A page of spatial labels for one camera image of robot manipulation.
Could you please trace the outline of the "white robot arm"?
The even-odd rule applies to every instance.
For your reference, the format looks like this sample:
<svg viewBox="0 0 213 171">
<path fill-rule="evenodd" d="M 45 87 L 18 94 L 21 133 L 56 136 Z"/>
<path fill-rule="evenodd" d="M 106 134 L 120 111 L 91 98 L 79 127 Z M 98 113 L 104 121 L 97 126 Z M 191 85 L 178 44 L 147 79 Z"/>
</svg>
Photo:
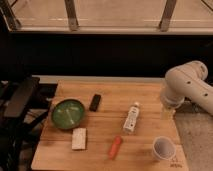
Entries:
<svg viewBox="0 0 213 171">
<path fill-rule="evenodd" d="M 169 69 L 160 93 L 162 117 L 171 117 L 186 98 L 198 104 L 213 116 L 213 86 L 207 84 L 207 66 L 191 61 Z"/>
</svg>

